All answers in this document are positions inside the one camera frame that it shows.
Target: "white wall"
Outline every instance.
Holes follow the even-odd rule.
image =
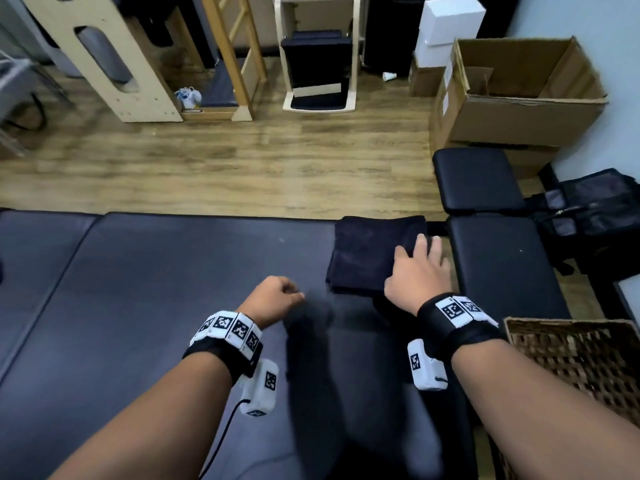
[[[585,137],[556,158],[558,178],[613,167],[640,180],[640,0],[521,0],[509,35],[575,35],[609,92]]]

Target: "black folded towel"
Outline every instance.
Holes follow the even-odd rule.
[[[394,268],[396,246],[409,256],[418,234],[425,234],[423,216],[400,219],[343,217],[335,224],[335,243],[326,281],[335,292],[376,296],[384,292],[385,280]]]

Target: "wooden stand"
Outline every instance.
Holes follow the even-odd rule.
[[[291,102],[293,101],[293,88],[289,78],[289,65],[281,41],[285,38],[293,36],[295,30],[296,19],[294,15],[294,4],[305,2],[326,2],[331,0],[274,0],[273,6],[276,16],[276,31],[278,35],[278,46],[280,47],[280,61],[282,62],[282,72],[287,87],[287,95],[282,106],[284,111],[306,112],[327,114],[332,112],[349,112],[356,109],[356,88],[358,85],[358,68],[360,58],[358,56],[358,46],[360,42],[360,0],[353,0],[353,28],[351,30],[352,50],[351,50],[351,77],[349,78],[349,90],[347,94],[347,102],[343,109],[334,110],[311,110],[311,109],[293,109]]]
[[[151,44],[137,20],[124,20],[112,0],[23,0],[31,14],[56,41],[84,78],[100,94],[117,117],[126,123],[149,121],[211,121],[253,119],[252,97],[258,83],[267,72],[260,50],[248,0],[238,0],[241,7],[231,31],[227,31],[221,10],[229,0],[202,0],[216,43],[231,77],[237,107],[203,107],[181,110],[172,91],[151,56]],[[250,41],[250,51],[240,69],[232,46],[244,24]],[[75,27],[100,29],[127,65],[132,80],[121,85],[111,81],[91,53],[76,36]],[[181,42],[192,63],[202,66],[198,51],[178,9],[168,21],[174,40]]]

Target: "wooden ladder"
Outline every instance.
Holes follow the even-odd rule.
[[[258,84],[267,80],[267,69],[262,58],[258,32],[253,23],[253,15],[249,0],[238,0],[240,13],[227,31],[222,12],[229,0],[201,0],[209,21],[209,26],[216,39],[216,44],[222,55],[222,62],[228,71],[234,87],[236,97],[236,107],[202,107],[201,111],[182,112],[186,120],[208,121],[224,120],[232,121],[252,121],[253,108],[252,99]],[[240,28],[244,25],[247,38],[249,39],[249,53],[247,54],[242,68],[238,64],[233,41]]]

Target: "forearm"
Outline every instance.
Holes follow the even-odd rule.
[[[71,455],[52,480],[196,479],[231,386],[218,357],[189,355]]]
[[[506,342],[460,347],[452,366],[523,478],[628,479],[640,472],[640,429]]]

